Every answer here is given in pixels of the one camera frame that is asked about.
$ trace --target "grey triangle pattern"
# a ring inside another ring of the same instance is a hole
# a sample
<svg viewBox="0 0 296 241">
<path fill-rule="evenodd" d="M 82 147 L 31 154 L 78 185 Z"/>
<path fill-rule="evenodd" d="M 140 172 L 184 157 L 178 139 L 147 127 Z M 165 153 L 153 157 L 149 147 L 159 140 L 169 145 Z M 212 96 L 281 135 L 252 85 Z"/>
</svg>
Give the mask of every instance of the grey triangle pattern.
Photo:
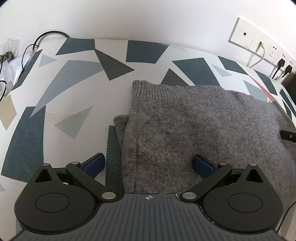
<svg viewBox="0 0 296 241">
<path fill-rule="evenodd" d="M 68 60 L 47 87 L 31 117 L 63 91 L 103 70 L 102 65 L 97 62 Z"/>
<path fill-rule="evenodd" d="M 250 84 L 247 81 L 244 81 L 244 84 L 246 85 L 251 96 L 253 96 L 257 100 L 267 102 L 267 96 L 261 89 L 257 88 L 256 86 Z"/>
<path fill-rule="evenodd" d="M 124 74 L 134 71 L 131 67 L 127 66 L 126 64 L 118 61 L 115 58 L 95 49 L 96 55 L 100 60 L 101 65 L 104 68 L 104 71 L 109 80 L 113 80 L 117 77 L 120 77 Z"/>
<path fill-rule="evenodd" d="M 182 80 L 174 71 L 168 69 L 165 77 L 163 78 L 162 85 L 178 85 L 178 86 L 188 86 L 188 84 Z"/>
<path fill-rule="evenodd" d="M 43 54 L 43 55 L 41 56 L 41 60 L 40 60 L 40 63 L 39 63 L 39 67 L 44 66 L 44 65 L 47 65 L 47 64 L 50 64 L 50 63 L 55 62 L 55 61 L 56 61 L 56 59 L 51 58 L 51 57 L 49 57 L 49 56 Z"/>
<path fill-rule="evenodd" d="M 217 72 L 219 73 L 219 75 L 221 75 L 222 77 L 232 76 L 232 74 L 230 74 L 227 71 L 219 68 L 218 66 L 215 66 L 214 64 L 212 64 L 212 66 L 215 68 L 215 70 L 217 70 Z"/>
<path fill-rule="evenodd" d="M 4 189 L 4 187 L 0 183 L 0 192 L 3 192 L 3 191 L 5 191 L 5 189 Z"/>
<path fill-rule="evenodd" d="M 81 112 L 78 112 L 77 114 L 74 114 L 55 124 L 55 126 L 71 138 L 75 139 L 91 109 L 92 107 L 82 110 Z"/>
</svg>

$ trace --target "folded sweater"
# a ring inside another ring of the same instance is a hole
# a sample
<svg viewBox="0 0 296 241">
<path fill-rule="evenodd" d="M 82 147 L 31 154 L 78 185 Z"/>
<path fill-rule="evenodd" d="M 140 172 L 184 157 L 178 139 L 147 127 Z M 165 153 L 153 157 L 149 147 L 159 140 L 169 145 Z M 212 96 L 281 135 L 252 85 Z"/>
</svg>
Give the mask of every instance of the folded sweater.
<svg viewBox="0 0 296 241">
<path fill-rule="evenodd" d="M 122 136 L 127 118 L 115 120 Z M 122 144 L 125 192 L 180 194 L 201 181 L 192 168 L 201 154 L 234 168 L 258 164 L 283 199 L 296 187 L 296 144 L 281 139 L 282 129 L 296 131 L 276 101 L 218 86 L 136 80 Z"/>
</svg>

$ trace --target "black textured fabric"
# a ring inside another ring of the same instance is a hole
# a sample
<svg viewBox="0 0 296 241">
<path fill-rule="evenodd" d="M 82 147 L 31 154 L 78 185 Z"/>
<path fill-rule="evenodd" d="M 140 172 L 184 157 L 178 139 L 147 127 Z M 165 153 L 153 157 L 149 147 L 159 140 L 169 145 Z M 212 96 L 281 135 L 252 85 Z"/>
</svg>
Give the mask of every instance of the black textured fabric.
<svg viewBox="0 0 296 241">
<path fill-rule="evenodd" d="M 117 194 L 124 193 L 122 182 L 121 149 L 114 126 L 109 126 L 106 154 L 106 187 Z"/>
</svg>

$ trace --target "geometric patterned bedsheet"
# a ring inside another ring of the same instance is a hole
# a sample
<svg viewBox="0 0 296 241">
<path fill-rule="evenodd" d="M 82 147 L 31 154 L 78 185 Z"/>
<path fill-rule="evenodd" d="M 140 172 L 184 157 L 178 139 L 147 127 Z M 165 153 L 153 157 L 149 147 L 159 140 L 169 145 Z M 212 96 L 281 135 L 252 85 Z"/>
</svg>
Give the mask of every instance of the geometric patterned bedsheet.
<svg viewBox="0 0 296 241">
<path fill-rule="evenodd" d="M 277 100 L 296 123 L 286 89 L 242 64 L 180 46 L 127 40 L 44 42 L 0 103 L 0 237 L 16 233 L 14 203 L 41 163 L 64 167 L 106 155 L 109 125 L 127 114 L 132 82 L 217 85 Z M 104 184 L 104 171 L 96 178 Z"/>
</svg>

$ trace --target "black cable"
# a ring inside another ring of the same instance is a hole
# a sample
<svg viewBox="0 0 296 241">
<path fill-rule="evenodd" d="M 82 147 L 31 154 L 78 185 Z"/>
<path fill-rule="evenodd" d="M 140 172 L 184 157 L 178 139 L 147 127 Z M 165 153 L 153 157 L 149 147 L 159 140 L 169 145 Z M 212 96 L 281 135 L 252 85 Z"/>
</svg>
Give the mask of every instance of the black cable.
<svg viewBox="0 0 296 241">
<path fill-rule="evenodd" d="M 47 35 L 47 34 L 61 34 L 61 35 L 64 35 L 66 38 L 70 38 L 70 36 L 68 34 L 65 34 L 64 32 L 61 32 L 61 31 L 48 31 L 46 33 L 43 33 L 41 34 L 35 41 L 35 43 L 33 44 L 33 50 L 35 49 L 35 45 L 37 45 L 36 43 L 38 42 L 38 40 L 40 38 L 42 38 L 44 35 Z"/>
<path fill-rule="evenodd" d="M 25 56 L 25 53 L 26 53 L 26 51 L 27 51 L 27 49 L 30 47 L 30 46 L 32 46 L 33 44 L 30 44 L 28 47 L 26 47 L 26 49 L 25 49 L 25 51 L 24 51 L 24 54 L 22 55 L 22 62 L 23 62 L 23 60 L 24 60 L 24 56 Z"/>
<path fill-rule="evenodd" d="M 278 61 L 278 63 L 277 63 L 278 69 L 276 70 L 276 72 L 274 73 L 274 75 L 273 75 L 272 78 L 275 77 L 276 73 L 277 73 L 277 72 L 279 71 L 279 69 L 280 69 L 281 67 L 283 67 L 284 65 L 285 65 L 285 60 L 281 58 L 281 59 Z"/>
<path fill-rule="evenodd" d="M 284 222 L 284 220 L 285 220 L 285 217 L 287 216 L 287 214 L 288 214 L 288 212 L 289 212 L 289 210 L 291 209 L 291 207 L 293 207 L 294 205 L 295 205 L 295 203 L 296 203 L 296 201 L 288 208 L 288 210 L 286 211 L 286 213 L 285 213 L 285 215 L 284 215 L 284 217 L 283 217 L 283 219 L 282 219 L 282 221 L 281 221 L 281 224 L 279 225 L 279 227 L 278 227 L 278 229 L 277 229 L 277 233 L 279 232 L 279 230 L 280 230 L 280 228 L 281 228 L 281 226 L 282 226 L 282 224 L 283 224 L 283 222 Z"/>
<path fill-rule="evenodd" d="M 278 69 L 276 70 L 276 72 L 274 73 L 274 75 L 273 75 L 273 77 L 272 78 L 274 78 L 275 77 L 275 75 L 276 75 L 276 73 L 279 71 L 279 69 L 280 69 L 281 67 L 278 67 Z"/>
<path fill-rule="evenodd" d="M 292 71 L 292 66 L 291 66 L 291 65 L 288 65 L 288 66 L 286 67 L 286 69 L 285 69 L 285 73 L 284 73 L 284 75 L 282 76 L 282 78 L 283 78 L 284 76 L 286 76 L 287 74 L 291 73 L 291 71 Z"/>
<path fill-rule="evenodd" d="M 5 91 L 6 91 L 6 81 L 5 80 L 0 80 L 0 82 L 3 82 L 5 85 L 5 88 L 4 88 L 4 91 L 3 91 L 3 94 L 2 94 L 2 96 L 1 96 L 1 98 L 0 98 L 0 102 L 2 101 L 2 99 L 3 99 L 3 97 L 4 97 L 4 95 L 5 95 Z"/>
</svg>

